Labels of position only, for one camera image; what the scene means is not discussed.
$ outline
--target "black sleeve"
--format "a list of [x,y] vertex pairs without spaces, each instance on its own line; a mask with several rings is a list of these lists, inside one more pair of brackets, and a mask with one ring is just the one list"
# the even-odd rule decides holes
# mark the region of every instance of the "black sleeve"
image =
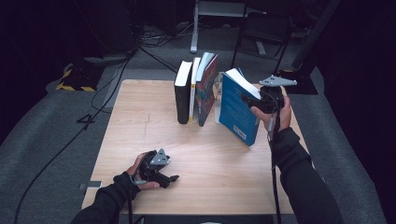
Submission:
[[313,168],[311,157],[292,128],[277,134],[273,153],[282,187],[300,224],[344,223],[332,193]]
[[72,223],[114,223],[119,217],[120,210],[128,198],[128,190],[133,188],[135,196],[140,189],[132,185],[126,172],[114,177],[114,184],[101,188],[96,192],[92,205],[81,210]]

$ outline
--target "wooden table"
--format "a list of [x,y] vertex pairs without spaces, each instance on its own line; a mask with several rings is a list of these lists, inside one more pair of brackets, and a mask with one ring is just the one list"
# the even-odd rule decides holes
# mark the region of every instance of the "wooden table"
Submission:
[[[294,131],[301,135],[293,115]],[[113,183],[142,152],[163,148],[170,163],[164,175],[180,175],[167,189],[141,191],[135,214],[254,215],[276,212],[271,155],[266,131],[247,147],[225,126],[179,124],[173,81],[124,80],[107,126],[91,181]],[[88,189],[82,208],[92,204],[97,189]],[[280,210],[291,214],[289,199],[278,181]]]

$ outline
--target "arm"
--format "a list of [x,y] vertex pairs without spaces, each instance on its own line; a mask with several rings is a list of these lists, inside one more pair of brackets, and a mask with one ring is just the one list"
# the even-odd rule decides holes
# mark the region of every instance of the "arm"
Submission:
[[128,197],[134,199],[141,189],[156,189],[160,185],[156,182],[148,182],[144,185],[135,186],[129,175],[132,175],[138,168],[138,164],[145,154],[136,158],[134,165],[121,175],[116,175],[114,183],[101,188],[96,192],[93,204],[81,210],[73,219],[72,223],[113,223],[117,220],[120,210]]
[[[284,96],[280,110],[280,127],[272,153],[281,175],[280,181],[289,196],[290,205],[299,223],[343,223],[338,205],[324,181],[312,167],[311,157],[300,145],[300,137],[290,127],[290,99]],[[268,130],[273,115],[253,106],[251,111]]]

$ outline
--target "dark background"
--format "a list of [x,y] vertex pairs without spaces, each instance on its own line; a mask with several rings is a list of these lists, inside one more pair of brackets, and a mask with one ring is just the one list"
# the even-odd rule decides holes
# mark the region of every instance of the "dark background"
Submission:
[[[78,1],[78,5],[89,15],[87,8],[98,6],[94,2]],[[175,1],[163,2],[177,5]],[[3,142],[18,120],[46,95],[46,85],[61,77],[69,63],[90,69],[83,57],[109,52],[92,35],[73,1],[2,1],[1,5],[0,142]],[[304,61],[316,65],[323,75],[325,95],[375,183],[388,223],[396,222],[392,214],[396,200],[392,144],[395,88],[391,82],[396,62],[395,10],[396,3],[392,1],[341,1]],[[112,31],[119,34],[116,37],[107,36],[106,32],[101,36],[107,43],[120,44],[113,46],[120,51],[134,44],[126,35],[132,34],[129,29],[136,22],[130,20],[131,13],[138,15],[133,8],[113,13],[106,21],[125,25]],[[91,14],[89,20],[95,24],[98,18]]]

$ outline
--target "black cable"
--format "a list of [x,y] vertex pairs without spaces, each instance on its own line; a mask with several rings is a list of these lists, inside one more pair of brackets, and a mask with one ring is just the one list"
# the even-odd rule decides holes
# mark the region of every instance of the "black cable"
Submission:
[[142,49],[143,52],[147,53],[147,55],[149,55],[151,58],[157,60],[159,63],[163,64],[165,67],[169,68],[169,70],[171,70],[172,72],[177,73],[177,68],[175,68],[172,64],[170,64],[170,65],[172,65],[173,68],[170,67],[170,66],[168,65],[168,63],[163,62],[163,60],[162,60],[161,58],[159,58],[158,56],[149,53],[148,51],[146,51],[146,50],[143,49],[142,47],[139,47],[139,48]]
[[[119,66],[119,68],[117,68],[116,75],[115,75],[113,78],[111,78],[111,79],[106,83],[106,85],[105,85],[104,87],[102,87],[99,91],[97,91],[96,94],[92,97],[92,99],[91,99],[91,106],[92,106],[94,109],[96,109],[96,110],[101,110],[100,108],[96,107],[96,106],[93,104],[93,100],[95,99],[96,95],[97,95],[100,91],[102,91],[102,90],[103,90],[106,86],[108,86],[114,79],[116,79],[116,77],[119,75],[119,70],[120,70],[121,67],[122,67],[122,64]],[[101,110],[101,112],[107,113],[107,114],[111,114],[111,112],[108,112],[108,111],[105,111],[105,110]]]
[[133,211],[132,211],[133,210],[132,209],[132,188],[133,187],[130,187],[128,189],[128,199],[127,199],[127,201],[128,201],[128,221],[129,221],[129,224],[133,224],[132,223],[132,214],[133,214]]
[[109,59],[101,59],[101,58],[94,58],[94,57],[85,57],[84,60],[87,63],[91,63],[93,66],[96,66],[96,67],[108,67],[111,65],[124,63],[128,60],[129,57],[130,57],[130,54],[128,54],[120,59],[109,60]]
[[280,109],[279,107],[277,108],[277,113],[276,113],[276,122],[275,122],[275,127],[273,130],[273,140],[270,142],[270,148],[271,148],[271,163],[272,163],[272,178],[273,178],[273,189],[274,189],[274,199],[275,199],[275,206],[276,206],[276,217],[277,217],[277,223],[281,224],[282,223],[282,218],[280,215],[280,207],[279,207],[279,199],[277,195],[277,185],[276,185],[276,163],[275,163],[275,156],[274,153],[272,152],[274,142],[276,139],[277,132],[279,131],[280,128]]
[[[131,57],[127,60],[127,62],[126,62],[126,63],[124,64],[124,66],[122,67],[122,70],[121,70],[121,73],[120,73],[120,77],[119,77],[119,80],[118,80],[118,82],[117,82],[116,87],[120,84],[120,80],[121,80],[123,71],[124,71],[124,69],[125,69],[126,64],[130,61],[130,59],[131,59]],[[33,186],[33,184],[37,181],[37,179],[41,176],[41,174],[47,169],[47,167],[49,167],[50,164],[51,164],[62,152],[64,152],[64,150],[67,149],[67,147],[69,147],[70,144],[72,144],[72,143],[74,142],[74,140],[76,140],[77,137],[78,137],[84,130],[86,130],[86,128],[88,127],[88,125],[93,121],[93,119],[95,119],[96,116],[98,116],[98,114],[101,112],[101,110],[102,110],[103,108],[105,108],[105,106],[107,105],[107,103],[110,101],[111,97],[114,95],[116,89],[117,89],[117,88],[115,88],[115,89],[113,90],[113,92],[111,93],[110,97],[109,97],[109,98],[106,100],[106,102],[102,105],[102,107],[100,108],[100,110],[98,110],[98,111],[87,121],[87,123],[86,123],[86,124],[85,124],[85,125],[84,125],[84,126],[72,137],[72,139],[70,139],[70,140],[66,143],[66,145],[64,145],[64,146],[61,148],[61,150],[60,150],[58,153],[56,153],[55,156],[53,156],[53,157],[46,163],[46,165],[44,165],[44,167],[38,172],[38,174],[35,175],[35,177],[33,178],[33,180],[29,183],[27,189],[25,190],[25,192],[24,192],[24,193],[22,194],[22,196],[21,196],[21,199],[20,199],[20,201],[19,201],[19,203],[18,203],[18,206],[17,206],[17,210],[16,210],[16,212],[15,212],[14,224],[17,224],[17,223],[18,223],[18,215],[19,215],[20,210],[21,210],[21,205],[22,205],[23,200],[24,200],[24,198],[26,197],[27,193],[29,192],[29,189]]]
[[[181,38],[184,38],[187,35],[192,35],[192,33],[189,34],[183,34],[184,32],[188,31],[189,28],[191,28],[194,25],[194,23],[189,24],[185,28],[183,28],[176,37],[170,36],[170,35],[157,35],[157,32],[155,30],[152,31],[145,31],[145,34],[143,34],[143,37],[140,39],[140,46],[144,46],[147,48],[156,48],[156,47],[162,47],[166,44],[168,44],[171,41],[174,40],[179,40]],[[148,40],[156,39],[157,43],[150,44]]]
[[277,183],[276,183],[276,163],[275,163],[276,158],[273,153],[273,146],[275,143],[276,135],[280,128],[280,109],[281,108],[279,108],[279,103],[271,94],[269,94],[265,91],[263,93],[265,93],[265,95],[269,96],[276,104],[276,107],[274,108],[274,110],[276,110],[276,121],[275,121],[275,127],[272,130],[272,132],[273,132],[272,139],[269,139],[269,146],[271,149],[271,171],[272,171],[271,174],[272,174],[272,179],[273,179],[273,192],[274,192],[274,200],[275,200],[275,206],[276,206],[276,218],[277,218],[277,223],[282,224],[282,218],[280,215],[279,198],[278,198],[278,193],[277,193]]

